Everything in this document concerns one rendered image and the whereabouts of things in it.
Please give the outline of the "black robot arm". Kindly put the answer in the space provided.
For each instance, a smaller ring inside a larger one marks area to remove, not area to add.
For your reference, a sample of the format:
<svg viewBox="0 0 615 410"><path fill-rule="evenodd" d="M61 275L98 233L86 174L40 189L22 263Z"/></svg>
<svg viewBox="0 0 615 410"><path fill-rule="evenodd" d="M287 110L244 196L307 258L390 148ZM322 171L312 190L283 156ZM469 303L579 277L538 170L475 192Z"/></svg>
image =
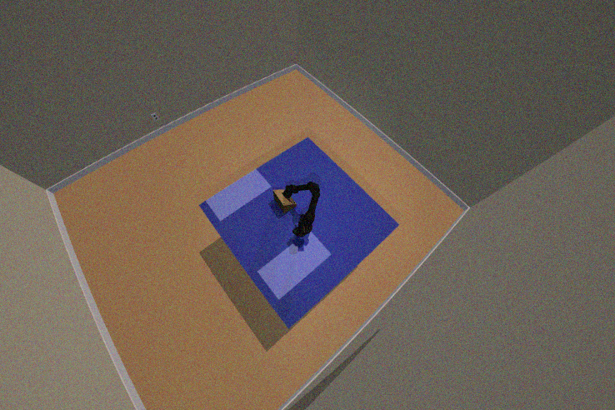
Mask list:
<svg viewBox="0 0 615 410"><path fill-rule="evenodd" d="M320 197L320 189L318 184L315 182L308 182L304 185L287 185L286 190L282 192L282 195L285 198L290 198L293 193L298 193L298 191L309 190L312 193L312 200L309 205L309 209L305 214L301 214L299 223L300 223L300 235L307 235L313 229L313 222L315 219L315 209L318 203L318 198ZM315 192L316 191L316 192Z"/></svg>

